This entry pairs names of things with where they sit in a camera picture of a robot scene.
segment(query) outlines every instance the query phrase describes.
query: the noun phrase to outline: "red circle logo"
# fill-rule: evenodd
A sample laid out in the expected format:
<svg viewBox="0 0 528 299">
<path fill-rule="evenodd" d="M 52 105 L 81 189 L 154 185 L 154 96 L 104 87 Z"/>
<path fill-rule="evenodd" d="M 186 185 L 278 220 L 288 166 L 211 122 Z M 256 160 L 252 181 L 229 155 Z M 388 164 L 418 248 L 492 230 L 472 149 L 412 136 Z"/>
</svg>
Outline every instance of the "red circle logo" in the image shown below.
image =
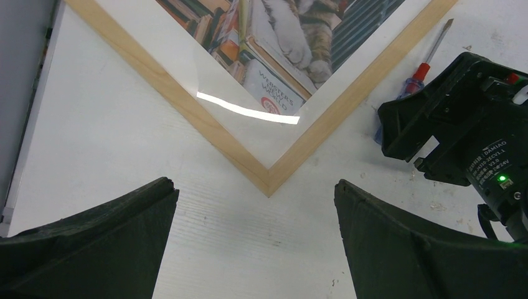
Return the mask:
<svg viewBox="0 0 528 299">
<path fill-rule="evenodd" d="M 263 97 L 260 103 L 267 112 L 280 115 L 279 108 L 269 98 Z"/>
</svg>

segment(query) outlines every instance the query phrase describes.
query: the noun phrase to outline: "picture frame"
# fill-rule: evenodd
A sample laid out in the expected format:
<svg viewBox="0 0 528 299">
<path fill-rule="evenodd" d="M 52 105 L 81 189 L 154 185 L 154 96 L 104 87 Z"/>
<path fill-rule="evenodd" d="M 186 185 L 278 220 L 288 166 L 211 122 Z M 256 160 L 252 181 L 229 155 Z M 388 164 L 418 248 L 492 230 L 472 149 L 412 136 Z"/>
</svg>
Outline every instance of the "picture frame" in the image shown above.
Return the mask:
<svg viewBox="0 0 528 299">
<path fill-rule="evenodd" d="M 156 2 L 155 0 L 137 1 Z M 256 158 L 257 155 L 254 154 L 254 149 L 248 149 L 251 147 L 248 146 L 249 143 L 243 145 L 240 138 L 235 137 L 232 130 L 230 131 L 229 124 L 225 119 L 233 118 L 233 116 L 223 116 L 221 113 L 224 112 L 215 112 L 215 109 L 223 109 L 225 107 L 212 108 L 212 104 L 200 102 L 198 99 L 199 95 L 204 93 L 200 93 L 200 90 L 193 90 L 188 86 L 186 88 L 185 84 L 175 79 L 177 76 L 174 75 L 174 72 L 167 71 L 171 66 L 167 66 L 167 63 L 160 63 L 160 60 L 162 60 L 160 55 L 154 53 L 155 51 L 152 48 L 145 49 L 148 47 L 148 43 L 143 41 L 142 44 L 138 42 L 138 36 L 134 37 L 130 34 L 135 29 L 131 29 L 129 26 L 128 30 L 126 30 L 107 11 L 108 8 L 105 10 L 100 5 L 98 0 L 65 0 L 93 30 L 105 39 L 204 138 L 215 146 L 249 181 L 268 197 L 273 195 L 315 152 L 319 145 L 367 98 L 371 91 L 421 39 L 437 25 L 457 1 L 427 1 L 428 4 L 425 5 L 425 8 L 421 9 L 404 26 L 404 29 L 396 34 L 395 38 L 387 41 L 388 45 L 384 49 L 380 49 L 380 54 L 375 56 L 373 61 L 369 62 L 363 70 L 358 71 L 357 77 L 351 83 L 346 83 L 347 86 L 344 87 L 344 90 L 336 94 L 335 99 L 329 102 L 327 107 L 319 109 L 321 111 L 320 115 L 312 116 L 314 120 L 304 124 L 306 129 L 298 130 L 295 133 L 298 134 L 298 138 L 284 146 L 282 151 L 279 151 L 280 154 L 275 155 L 277 158 L 271 159 L 271 162 L 263 163 L 262 159 Z"/>
</svg>

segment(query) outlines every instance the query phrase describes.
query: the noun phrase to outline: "framed picture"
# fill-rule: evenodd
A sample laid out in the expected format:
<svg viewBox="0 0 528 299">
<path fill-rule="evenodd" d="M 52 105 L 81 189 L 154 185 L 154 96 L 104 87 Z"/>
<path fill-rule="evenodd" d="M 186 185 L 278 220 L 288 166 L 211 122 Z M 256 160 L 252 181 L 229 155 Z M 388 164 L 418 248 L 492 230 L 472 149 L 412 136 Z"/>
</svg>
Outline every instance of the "framed picture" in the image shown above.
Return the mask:
<svg viewBox="0 0 528 299">
<path fill-rule="evenodd" d="M 66 0 L 271 196 L 457 0 Z"/>
</svg>

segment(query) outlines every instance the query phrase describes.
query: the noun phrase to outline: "cat paw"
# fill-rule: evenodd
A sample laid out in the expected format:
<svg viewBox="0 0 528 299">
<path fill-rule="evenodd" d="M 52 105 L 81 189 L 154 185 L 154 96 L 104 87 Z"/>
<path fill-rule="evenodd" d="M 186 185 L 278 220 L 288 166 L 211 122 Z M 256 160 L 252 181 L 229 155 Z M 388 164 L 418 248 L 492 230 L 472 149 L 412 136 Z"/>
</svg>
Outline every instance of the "cat paw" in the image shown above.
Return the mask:
<svg viewBox="0 0 528 299">
<path fill-rule="evenodd" d="M 323 60 L 315 60 L 308 67 L 308 76 L 316 84 L 321 86 L 332 75 L 330 64 Z"/>
<path fill-rule="evenodd" d="M 303 70 L 310 64 L 312 52 L 301 25 L 295 20 L 296 22 L 277 22 L 275 33 L 284 55 L 293 65 Z"/>
</svg>

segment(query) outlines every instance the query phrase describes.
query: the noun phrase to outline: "gray wall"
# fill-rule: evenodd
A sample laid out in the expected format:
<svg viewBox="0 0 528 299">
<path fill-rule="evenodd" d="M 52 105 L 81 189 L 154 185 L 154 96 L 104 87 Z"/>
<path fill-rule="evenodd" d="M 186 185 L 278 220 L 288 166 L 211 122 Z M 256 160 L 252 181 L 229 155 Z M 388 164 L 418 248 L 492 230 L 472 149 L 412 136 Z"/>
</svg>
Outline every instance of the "gray wall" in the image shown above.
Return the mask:
<svg viewBox="0 0 528 299">
<path fill-rule="evenodd" d="M 0 0 L 0 216 L 11 184 L 33 82 L 55 0 Z"/>
</svg>

